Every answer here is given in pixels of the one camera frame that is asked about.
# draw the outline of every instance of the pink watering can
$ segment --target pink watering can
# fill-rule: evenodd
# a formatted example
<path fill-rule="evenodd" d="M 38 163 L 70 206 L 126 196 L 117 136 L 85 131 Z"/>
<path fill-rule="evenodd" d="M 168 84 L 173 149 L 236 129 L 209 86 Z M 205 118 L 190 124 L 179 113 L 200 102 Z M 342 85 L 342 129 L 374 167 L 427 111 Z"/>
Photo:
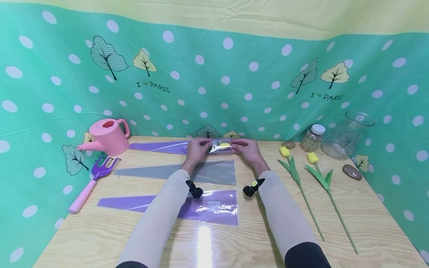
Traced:
<path fill-rule="evenodd" d="M 123 123 L 125 134 L 119 126 Z M 101 151 L 113 156 L 125 152 L 130 143 L 130 127 L 125 119 L 103 119 L 89 128 L 89 133 L 94 137 L 93 142 L 87 142 L 77 147 L 80 151 Z"/>

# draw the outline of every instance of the pink handle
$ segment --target pink handle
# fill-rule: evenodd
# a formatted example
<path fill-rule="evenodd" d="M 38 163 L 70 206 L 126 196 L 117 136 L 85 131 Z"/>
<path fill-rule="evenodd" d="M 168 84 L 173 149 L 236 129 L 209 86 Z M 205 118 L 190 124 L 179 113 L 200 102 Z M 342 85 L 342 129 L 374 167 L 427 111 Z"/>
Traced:
<path fill-rule="evenodd" d="M 131 132 L 130 132 L 130 126 L 128 125 L 127 121 L 125 119 L 118 119 L 118 123 L 124 124 L 125 137 L 128 138 L 130 136 Z"/>
<path fill-rule="evenodd" d="M 96 184 L 97 184 L 97 181 L 91 180 L 88 183 L 88 185 L 85 187 L 85 189 L 82 190 L 82 192 L 79 194 L 79 196 L 76 198 L 76 200 L 69 208 L 69 212 L 71 214 L 76 214 L 79 212 L 79 210 L 82 208 L 83 204 L 88 199 L 88 196 L 91 194 L 92 189 Z"/>

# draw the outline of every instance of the teal polka dot backdrop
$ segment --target teal polka dot backdrop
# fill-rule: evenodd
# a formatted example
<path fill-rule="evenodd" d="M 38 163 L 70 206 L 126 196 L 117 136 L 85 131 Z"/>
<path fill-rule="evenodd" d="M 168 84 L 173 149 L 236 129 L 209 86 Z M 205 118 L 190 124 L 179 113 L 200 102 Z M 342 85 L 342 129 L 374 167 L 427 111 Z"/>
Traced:
<path fill-rule="evenodd" d="M 429 262 L 428 34 L 308 41 L 0 11 L 1 267 L 31 267 L 61 226 L 100 154 L 76 150 L 97 120 L 141 136 L 298 141 L 347 110 L 374 118 L 352 160 Z"/>

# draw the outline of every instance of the glass jar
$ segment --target glass jar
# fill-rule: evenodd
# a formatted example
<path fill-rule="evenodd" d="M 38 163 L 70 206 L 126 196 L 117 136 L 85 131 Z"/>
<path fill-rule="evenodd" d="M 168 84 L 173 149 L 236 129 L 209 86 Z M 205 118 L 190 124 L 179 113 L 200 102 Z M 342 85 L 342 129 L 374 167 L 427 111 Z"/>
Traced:
<path fill-rule="evenodd" d="M 323 133 L 325 133 L 325 127 L 319 124 L 314 124 L 305 133 L 299 146 L 306 152 L 314 152 L 319 148 L 320 141 Z"/>

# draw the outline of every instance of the purple garden fork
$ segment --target purple garden fork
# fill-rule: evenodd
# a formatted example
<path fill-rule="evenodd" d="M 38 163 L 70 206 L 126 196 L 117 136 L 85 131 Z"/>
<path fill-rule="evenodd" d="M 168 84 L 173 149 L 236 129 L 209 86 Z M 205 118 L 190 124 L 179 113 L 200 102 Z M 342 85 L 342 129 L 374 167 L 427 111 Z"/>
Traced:
<path fill-rule="evenodd" d="M 119 158 L 116 158 L 110 165 L 110 167 L 107 167 L 106 165 L 109 163 L 110 160 L 113 160 L 113 158 L 108 157 L 101 166 L 98 166 L 101 159 L 103 159 L 103 157 L 98 158 L 97 162 L 95 162 L 94 166 L 92 167 L 91 174 L 94 176 L 94 178 L 88 183 L 85 189 L 82 190 L 82 192 L 70 206 L 69 212 L 71 214 L 76 214 L 79 212 L 79 210 L 82 208 L 83 204 L 91 194 L 92 189 L 97 184 L 97 181 L 103 177 L 108 176 L 110 172 L 112 172 L 112 169 L 115 167 L 117 161 L 120 160 Z"/>

